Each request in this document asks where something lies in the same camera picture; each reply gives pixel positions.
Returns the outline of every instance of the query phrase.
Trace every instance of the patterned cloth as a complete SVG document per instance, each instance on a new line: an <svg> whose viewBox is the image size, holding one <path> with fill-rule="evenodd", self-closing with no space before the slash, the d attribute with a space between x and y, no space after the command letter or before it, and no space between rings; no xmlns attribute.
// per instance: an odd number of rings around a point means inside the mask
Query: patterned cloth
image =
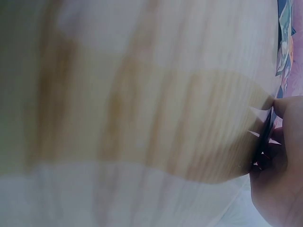
<svg viewBox="0 0 303 227"><path fill-rule="evenodd" d="M303 1L294 0L294 62L286 96L303 95Z"/></svg>

